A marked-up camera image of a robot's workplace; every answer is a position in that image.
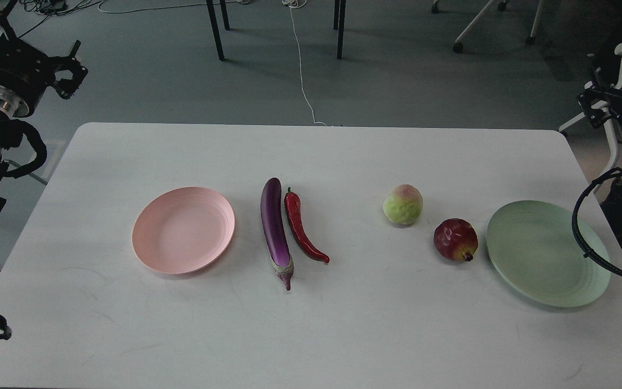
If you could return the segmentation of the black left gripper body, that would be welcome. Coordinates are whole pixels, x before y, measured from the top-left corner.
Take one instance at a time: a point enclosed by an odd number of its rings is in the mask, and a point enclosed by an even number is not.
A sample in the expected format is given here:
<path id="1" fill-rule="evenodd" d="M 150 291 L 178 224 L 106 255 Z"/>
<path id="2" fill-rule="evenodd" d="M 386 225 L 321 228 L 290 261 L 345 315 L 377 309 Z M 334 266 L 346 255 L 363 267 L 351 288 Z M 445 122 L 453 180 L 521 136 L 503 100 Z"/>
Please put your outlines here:
<path id="1" fill-rule="evenodd" d="M 77 59 L 80 41 L 66 56 L 49 57 L 21 39 L 0 39 L 0 110 L 9 117 L 29 117 L 47 88 L 69 99 L 88 75 Z"/>

